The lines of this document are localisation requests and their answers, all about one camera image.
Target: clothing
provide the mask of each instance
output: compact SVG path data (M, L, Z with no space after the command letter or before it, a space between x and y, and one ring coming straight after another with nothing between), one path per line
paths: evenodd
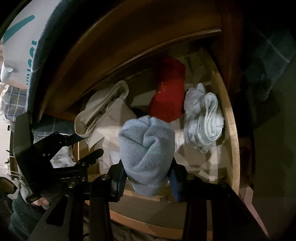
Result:
M185 142L202 153L221 136L224 117L218 107L217 97L207 93L202 83L186 92L185 101Z
M296 41L288 28L272 18L259 18L246 24L243 77L248 83L248 91L260 101L268 98L296 53Z
M13 200L12 208L14 212L10 217L9 230L19 240L27 241L45 210L40 206L27 204L20 192Z
M28 83L26 111L32 112L34 109L34 101L38 91L39 81L42 80L40 78L42 76L44 66L48 63L47 60L50 59L50 54L55 51L54 48L58 49L59 54L61 55L64 53L64 50L69 50L68 47L71 46L71 40L69 40L69 42L67 41L66 45L64 45L61 41L58 46L56 45L63 32L66 32L68 35L71 34L68 32L69 30L67 28L70 23L73 24L73 17L81 11L85 2L86 1L61 0L48 18L40 39L36 40L38 44L35 50L32 70L30 73L31 76Z
M123 80L119 81L97 91L87 102L85 110L77 115L75 132L86 137L89 149L104 138L104 148L119 151L119 131L127 120L136 118L124 103L127 95L128 85Z
M166 122L144 116L128 120L119 132L120 157L134 190L156 195L168 182L175 132Z
M1 112L7 120L15 122L17 116L25 113L27 92L17 87L9 86L1 102ZM32 132L36 136L48 136L54 132L74 134L74 123L43 115L39 123L33 123Z
M182 115L184 103L185 65L174 58L160 63L158 89L149 103L148 114L170 123Z
M0 191L0 230L1 240L19 241L8 229L10 216L12 215L12 200L6 193Z

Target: white plastic bag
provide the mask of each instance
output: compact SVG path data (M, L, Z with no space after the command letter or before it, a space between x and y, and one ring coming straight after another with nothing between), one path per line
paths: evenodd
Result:
M32 0L12 21L3 35L0 79L27 89L38 40L60 0Z

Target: rolled sock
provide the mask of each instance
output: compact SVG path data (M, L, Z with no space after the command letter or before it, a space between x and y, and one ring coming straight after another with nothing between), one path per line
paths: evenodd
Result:
M224 117L215 94L206 93L205 87L199 83L196 88L186 92L185 101L185 142L200 150L208 152L222 134Z
M156 195L168 182L175 132L166 122L143 116L125 122L119 132L120 157L134 190Z
M170 123L182 115L184 103L185 65L174 58L160 63L158 89L152 97L148 114Z

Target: folded clothes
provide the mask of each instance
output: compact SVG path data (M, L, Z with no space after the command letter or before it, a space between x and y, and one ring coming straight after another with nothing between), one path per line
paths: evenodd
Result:
M218 106L217 97L207 93L202 83L186 92L185 101L185 142L202 153L221 136L224 117Z
M104 138L104 148L119 151L119 131L127 120L136 118L124 102L127 95L127 83L119 81L113 87L97 91L77 115L75 132L86 137L89 149Z
M149 103L148 114L170 123L182 115L184 104L185 65L174 58L160 63L158 89Z
M134 190L156 195L168 182L175 132L166 122L143 116L128 120L119 132L120 157Z

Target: wooden furniture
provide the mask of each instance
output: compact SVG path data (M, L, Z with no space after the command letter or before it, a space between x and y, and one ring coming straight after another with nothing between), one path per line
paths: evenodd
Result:
M205 81L210 80L213 92L218 96L225 118L224 132L217 141L219 175L222 176L238 194L239 191L239 146L237 130L230 100L220 73L205 49L199 49L198 55L206 70ZM91 175L92 180L99 175ZM127 181L124 195L118 203L109 203L110 216L116 222L133 229L170 239L181 239L186 203L176 203L171 195L169 184L156 196L145 197L134 192ZM210 216L210 204L207 204ZM211 220L208 222L208 240L212 239Z
M137 73L136 70L151 64L176 43L203 38L207 38L204 42L224 80L223 83L210 55L201 50L213 92L220 99L225 117L220 145L227 158L221 168L222 176L238 193L239 147L229 100L241 76L242 14L235 0L120 1L83 34L57 68L52 70L50 64L45 67L34 118L38 121L46 113L74 121L78 113L73 105L91 91ZM98 175L92 173L89 179ZM113 220L171 239L182 236L185 209L185 203L174 202L169 186L157 196L146 198L127 185L120 202L110 203ZM211 240L210 222L208 240Z
M214 0L126 0L77 41L53 76L42 76L48 84L38 90L34 115L61 117L99 81L174 43L220 32Z

